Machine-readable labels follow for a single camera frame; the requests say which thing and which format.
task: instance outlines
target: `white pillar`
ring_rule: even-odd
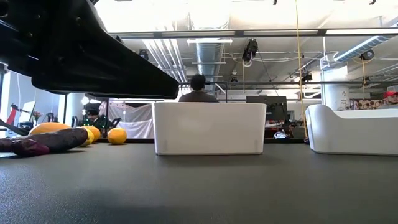
[[[77,116],[79,120],[83,119],[83,104],[81,103],[81,99],[85,96],[84,93],[69,93],[67,97],[67,111],[65,117],[65,124],[72,124],[72,116]],[[65,97],[60,96],[60,102],[58,107],[58,121],[62,123],[63,121],[63,106],[65,103]]]
[[[324,81],[346,81],[347,66],[323,71]],[[327,105],[332,110],[349,109],[349,87],[342,84],[322,85],[322,104]]]
[[[4,74],[2,80],[2,90],[1,90],[1,105],[0,105],[0,118],[6,122],[8,116],[8,108],[10,105],[8,104],[9,94],[10,94],[10,73],[7,72]],[[6,131],[0,131],[0,138],[6,137]]]

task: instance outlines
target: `yellow fruit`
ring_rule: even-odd
[[[85,129],[89,129],[94,134],[94,141],[97,141],[101,137],[101,131],[94,126],[83,126]]]
[[[123,128],[113,128],[108,132],[108,141],[111,144],[123,144],[127,139],[127,132]]]
[[[89,144],[93,143],[93,141],[94,141],[94,134],[89,129],[85,129],[85,130],[87,131],[87,140],[80,147],[88,146]]]
[[[49,132],[59,131],[59,130],[67,129],[67,128],[70,128],[70,126],[67,124],[61,124],[58,122],[46,122],[46,123],[39,124],[36,127],[34,127],[32,130],[30,130],[29,135],[49,133]]]

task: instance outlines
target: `white curtain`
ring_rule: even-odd
[[[100,114],[106,114],[106,103],[99,108]],[[154,138],[154,124],[152,122],[152,105],[144,105],[138,108],[124,103],[109,102],[109,120],[121,118],[118,127],[127,132],[127,138]]]

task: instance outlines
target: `dark hair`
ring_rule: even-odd
[[[98,110],[87,110],[87,115],[99,115],[100,113],[98,112]]]
[[[206,78],[203,75],[196,74],[192,76],[191,88],[195,91],[202,90],[205,87]]]

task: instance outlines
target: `ventilation duct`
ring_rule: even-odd
[[[391,26],[391,28],[397,27],[398,23],[395,23],[394,25]],[[338,52],[334,57],[335,62],[346,62],[358,55],[361,55],[362,53],[367,52],[368,50],[371,50],[372,48],[386,42],[387,40],[393,38],[393,35],[387,35],[387,36],[374,36],[369,38],[368,40],[365,40],[364,42],[360,43],[359,45],[353,47],[350,50],[347,50],[345,52]]]
[[[190,13],[191,24],[193,30],[225,30],[228,28],[229,23],[229,10],[228,6],[230,1],[217,1],[206,6],[205,9],[201,9],[203,4],[192,5],[192,11]],[[206,79],[210,82],[215,82],[220,70],[220,64],[211,64],[215,62],[221,62],[223,56],[224,44],[223,43],[211,43],[212,40],[220,38],[206,38],[195,44],[196,57],[198,64],[198,73],[205,75]],[[207,86],[206,90],[214,93],[215,86]]]

